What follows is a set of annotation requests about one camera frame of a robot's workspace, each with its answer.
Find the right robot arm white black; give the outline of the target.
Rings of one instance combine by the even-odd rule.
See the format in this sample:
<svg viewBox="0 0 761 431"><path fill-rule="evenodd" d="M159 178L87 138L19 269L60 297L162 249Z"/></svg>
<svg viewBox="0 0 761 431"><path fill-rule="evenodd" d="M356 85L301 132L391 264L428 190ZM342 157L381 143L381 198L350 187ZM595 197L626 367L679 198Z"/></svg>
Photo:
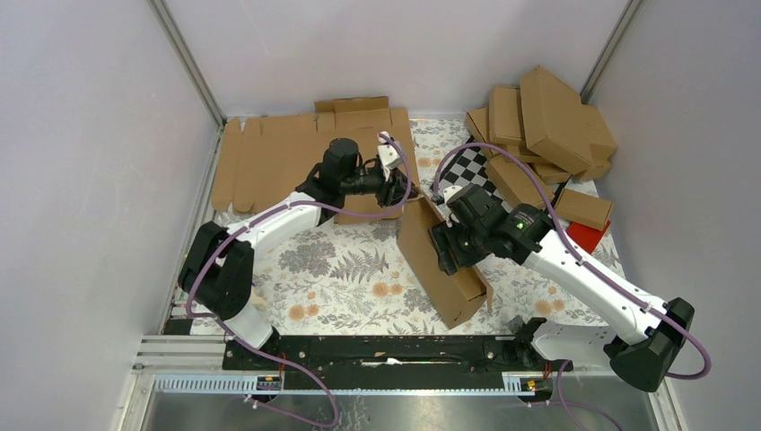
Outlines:
<svg viewBox="0 0 761 431"><path fill-rule="evenodd" d="M526 338L514 347L519 365L536 370L547 360L570 360L606 367L640 391L659 389L687 340L692 304L682 298L665 301L631 284L532 205L507 211L475 184L448 187L435 200L449 210L448 218L429 230L447 275L489 256L508 259L555 282L604 321L589 327L531 319L519 332Z"/></svg>

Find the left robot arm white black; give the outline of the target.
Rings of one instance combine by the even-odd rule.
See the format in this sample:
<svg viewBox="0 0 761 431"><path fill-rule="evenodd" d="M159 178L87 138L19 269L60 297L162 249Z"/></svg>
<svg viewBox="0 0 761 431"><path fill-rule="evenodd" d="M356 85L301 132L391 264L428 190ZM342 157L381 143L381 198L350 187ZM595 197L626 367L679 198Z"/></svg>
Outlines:
<svg viewBox="0 0 761 431"><path fill-rule="evenodd" d="M401 144L387 132L378 135L377 154L362 161L358 144L332 140L321 162L281 202L229 227L202 224L179 271L178 286L193 303L206 308L244 347L244 357L258 369L273 365L278 349L276 329L250 301L254 267L266 253L298 233L346 214L346 197L373 195L381 212L392 215L416 196L410 166Z"/></svg>

